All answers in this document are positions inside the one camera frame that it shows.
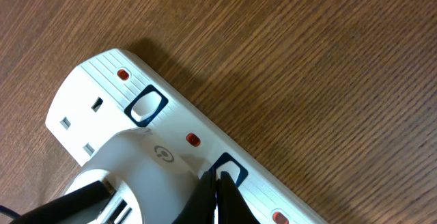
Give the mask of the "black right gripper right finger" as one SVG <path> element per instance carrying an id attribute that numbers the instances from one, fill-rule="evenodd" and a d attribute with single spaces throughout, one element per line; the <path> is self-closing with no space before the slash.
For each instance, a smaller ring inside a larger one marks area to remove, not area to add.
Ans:
<path id="1" fill-rule="evenodd" d="M 220 173 L 216 190 L 219 224 L 259 224 L 228 172 Z"/>

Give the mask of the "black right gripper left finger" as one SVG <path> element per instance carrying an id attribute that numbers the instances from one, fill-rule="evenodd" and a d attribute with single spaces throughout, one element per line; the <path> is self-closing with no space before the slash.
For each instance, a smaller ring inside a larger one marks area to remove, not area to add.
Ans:
<path id="1" fill-rule="evenodd" d="M 213 224 L 216 208 L 216 172 L 203 173 L 173 224 Z"/>

